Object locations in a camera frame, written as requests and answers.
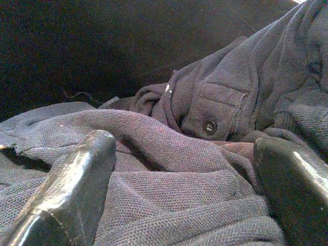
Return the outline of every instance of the dark button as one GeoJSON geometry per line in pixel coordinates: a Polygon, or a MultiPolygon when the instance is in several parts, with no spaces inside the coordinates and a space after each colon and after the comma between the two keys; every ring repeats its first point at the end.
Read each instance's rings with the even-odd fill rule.
{"type": "Polygon", "coordinates": [[[208,119],[203,124],[203,131],[209,135],[213,135],[216,132],[216,124],[214,121],[208,119]]]}

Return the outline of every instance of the black object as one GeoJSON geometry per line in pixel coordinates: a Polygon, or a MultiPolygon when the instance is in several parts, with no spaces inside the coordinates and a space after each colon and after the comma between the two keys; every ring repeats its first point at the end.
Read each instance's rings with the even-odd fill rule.
{"type": "Polygon", "coordinates": [[[0,245],[91,245],[115,149],[110,133],[88,134],[28,200],[0,245]]]}
{"type": "Polygon", "coordinates": [[[208,119],[203,124],[203,131],[209,135],[213,135],[216,132],[216,124],[211,119],[208,119]]]}
{"type": "Polygon", "coordinates": [[[280,138],[256,140],[256,169],[291,245],[328,245],[328,166],[280,138]]]}

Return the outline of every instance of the dark background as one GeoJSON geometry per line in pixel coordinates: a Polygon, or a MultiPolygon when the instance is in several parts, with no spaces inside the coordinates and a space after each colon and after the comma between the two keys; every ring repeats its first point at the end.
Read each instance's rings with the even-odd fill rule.
{"type": "Polygon", "coordinates": [[[96,100],[132,96],[145,85],[167,82],[173,69],[252,35],[295,5],[291,0],[2,0],[0,121],[54,103],[99,106],[96,100]],[[79,91],[93,100],[84,94],[68,98],[79,91]]]}

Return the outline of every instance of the wrinkled fabric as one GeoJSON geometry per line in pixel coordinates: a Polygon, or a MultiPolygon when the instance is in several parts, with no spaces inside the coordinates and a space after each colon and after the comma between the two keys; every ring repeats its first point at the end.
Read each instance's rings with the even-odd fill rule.
{"type": "MultiPolygon", "coordinates": [[[[115,136],[97,245],[284,245],[251,142],[281,137],[326,158],[327,19],[324,1],[307,1],[134,98],[13,117],[0,124],[0,145],[52,173],[92,130],[115,136]],[[202,129],[208,119],[213,135],[202,129]]],[[[49,173],[5,153],[0,171],[1,236],[49,173]]]]}

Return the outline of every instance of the button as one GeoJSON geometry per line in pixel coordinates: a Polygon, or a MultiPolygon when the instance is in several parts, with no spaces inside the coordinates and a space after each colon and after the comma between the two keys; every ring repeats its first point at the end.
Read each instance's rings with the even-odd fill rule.
{"type": "Polygon", "coordinates": [[[213,135],[216,132],[216,124],[214,121],[208,119],[203,124],[203,131],[209,135],[213,135]]]}

